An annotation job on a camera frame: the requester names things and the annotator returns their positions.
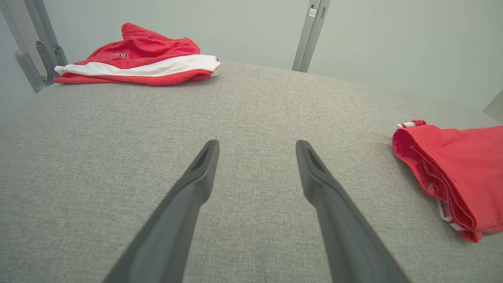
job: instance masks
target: metal post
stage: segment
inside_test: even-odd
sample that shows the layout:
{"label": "metal post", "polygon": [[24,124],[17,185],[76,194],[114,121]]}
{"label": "metal post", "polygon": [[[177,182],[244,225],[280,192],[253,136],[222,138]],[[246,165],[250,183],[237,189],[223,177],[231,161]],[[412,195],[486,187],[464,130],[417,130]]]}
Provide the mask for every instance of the metal post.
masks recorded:
{"label": "metal post", "polygon": [[40,77],[40,74],[38,73],[37,67],[35,67],[33,60],[28,54],[28,49],[26,48],[25,42],[21,37],[21,33],[19,32],[18,26],[16,25],[16,22],[14,22],[14,18],[12,17],[9,6],[7,6],[5,0],[0,0],[0,10],[2,10],[2,14],[4,15],[9,29],[11,30],[12,36],[14,37],[14,40],[16,41],[18,48],[20,49],[18,52],[16,52],[16,59],[23,69],[23,72],[25,73],[26,78],[30,82],[33,90],[35,91],[35,93],[38,93],[46,86],[44,84],[44,81]]}
{"label": "metal post", "polygon": [[52,61],[49,59],[50,51],[45,47],[45,45],[37,41],[37,50],[42,62],[44,63],[45,70],[47,71],[47,78],[45,80],[45,85],[50,86],[54,83],[54,78],[59,74],[54,70],[54,65]]}
{"label": "metal post", "polygon": [[330,0],[318,0],[316,4],[310,0],[292,70],[307,72],[329,5]]}
{"label": "metal post", "polygon": [[49,15],[44,6],[43,0],[25,0],[26,8],[33,21],[35,30],[40,38],[40,41],[47,46],[49,50],[49,59],[51,60],[51,65],[66,65],[66,58],[62,48],[58,45],[56,40],[56,35],[52,29],[51,22],[49,20]]}

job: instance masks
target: folded red cloth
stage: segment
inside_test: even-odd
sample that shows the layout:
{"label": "folded red cloth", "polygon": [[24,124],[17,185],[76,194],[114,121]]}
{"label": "folded red cloth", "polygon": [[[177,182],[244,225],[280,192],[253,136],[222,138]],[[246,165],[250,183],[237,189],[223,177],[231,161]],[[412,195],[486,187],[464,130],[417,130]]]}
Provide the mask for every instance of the folded red cloth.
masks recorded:
{"label": "folded red cloth", "polygon": [[142,27],[126,23],[124,40],[94,51],[85,61],[56,66],[62,78],[57,83],[137,83],[156,86],[177,85],[214,77],[217,57],[201,55],[190,39],[169,39]]}
{"label": "folded red cloth", "polygon": [[461,236],[479,242],[482,232],[503,231],[503,126],[400,128],[393,148]]}

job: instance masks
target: white trim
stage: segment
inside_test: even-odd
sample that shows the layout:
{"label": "white trim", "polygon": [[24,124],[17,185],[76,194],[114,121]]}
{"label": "white trim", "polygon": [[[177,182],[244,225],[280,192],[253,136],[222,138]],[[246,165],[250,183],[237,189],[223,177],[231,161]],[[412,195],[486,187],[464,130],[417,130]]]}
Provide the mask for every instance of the white trim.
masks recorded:
{"label": "white trim", "polygon": [[437,202],[439,204],[439,210],[440,210],[440,218],[442,218],[445,222],[449,222],[452,220],[451,213],[449,212],[449,207],[447,205],[444,205],[444,201],[439,200],[437,198]]}
{"label": "white trim", "polygon": [[84,76],[139,76],[162,77],[195,69],[215,72],[220,65],[217,57],[212,55],[192,54],[173,57],[148,65],[121,69],[101,62],[89,62],[85,65],[69,64],[56,66],[54,70],[60,75],[73,73]]}
{"label": "white trim", "polygon": [[[403,124],[405,125],[406,128],[415,127],[415,123],[414,122],[405,122]],[[399,129],[403,129],[404,128],[402,124],[397,124],[396,126]]]}
{"label": "white trim", "polygon": [[459,226],[459,224],[457,224],[456,222],[454,223],[449,223],[449,225],[454,228],[454,230],[456,231],[464,231],[465,229],[461,226]]}
{"label": "white trim", "polygon": [[216,76],[218,76],[218,67],[213,71],[213,73],[211,73],[210,78],[213,78],[213,77],[216,77]]}

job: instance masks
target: gray wall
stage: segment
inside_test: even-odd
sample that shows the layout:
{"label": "gray wall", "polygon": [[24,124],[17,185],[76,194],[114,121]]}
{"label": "gray wall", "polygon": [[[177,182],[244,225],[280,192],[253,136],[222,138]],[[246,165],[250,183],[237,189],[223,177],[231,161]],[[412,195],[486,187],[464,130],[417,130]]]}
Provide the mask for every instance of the gray wall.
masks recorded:
{"label": "gray wall", "polygon": [[16,60],[18,45],[2,13],[0,36],[0,118],[5,118],[23,109],[35,92]]}
{"label": "gray wall", "polygon": [[68,61],[84,60],[95,49],[121,40],[130,22],[169,38],[188,37],[201,52],[291,69],[307,0],[155,1],[44,0]]}
{"label": "gray wall", "polygon": [[503,1],[332,0],[308,73],[483,110],[503,88]]}

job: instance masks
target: embroidered logo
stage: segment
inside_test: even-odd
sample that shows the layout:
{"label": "embroidered logo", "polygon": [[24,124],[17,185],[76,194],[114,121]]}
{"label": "embroidered logo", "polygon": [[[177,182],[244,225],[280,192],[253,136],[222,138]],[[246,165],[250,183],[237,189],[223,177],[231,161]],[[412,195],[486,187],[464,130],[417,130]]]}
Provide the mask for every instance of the embroidered logo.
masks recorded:
{"label": "embroidered logo", "polygon": [[129,58],[129,56],[127,55],[127,53],[117,53],[117,54],[112,54],[112,55]]}

